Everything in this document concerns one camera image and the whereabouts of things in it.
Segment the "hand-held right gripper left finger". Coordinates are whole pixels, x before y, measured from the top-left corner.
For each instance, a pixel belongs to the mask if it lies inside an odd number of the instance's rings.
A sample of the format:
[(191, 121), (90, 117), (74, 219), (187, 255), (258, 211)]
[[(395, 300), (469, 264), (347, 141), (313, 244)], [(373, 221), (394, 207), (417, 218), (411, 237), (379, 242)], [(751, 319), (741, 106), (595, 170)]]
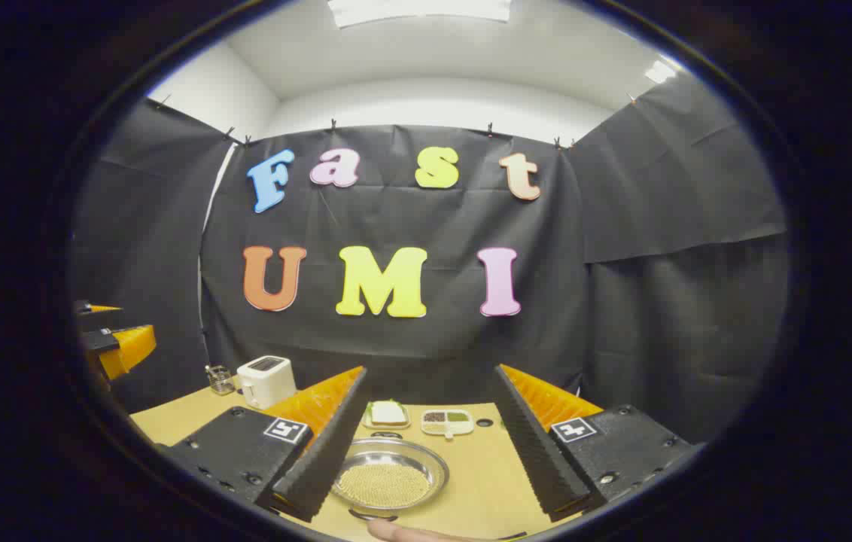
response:
[(263, 412), (231, 406), (163, 453), (227, 496), (312, 521), (367, 411), (367, 374), (352, 368)]

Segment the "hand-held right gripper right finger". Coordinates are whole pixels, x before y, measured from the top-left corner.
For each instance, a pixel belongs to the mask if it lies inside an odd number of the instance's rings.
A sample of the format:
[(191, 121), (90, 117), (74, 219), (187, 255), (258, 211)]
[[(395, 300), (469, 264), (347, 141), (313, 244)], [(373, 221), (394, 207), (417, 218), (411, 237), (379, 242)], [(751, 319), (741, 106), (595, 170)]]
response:
[(494, 404), (552, 521), (632, 496), (698, 450), (635, 406), (602, 409), (505, 364)]

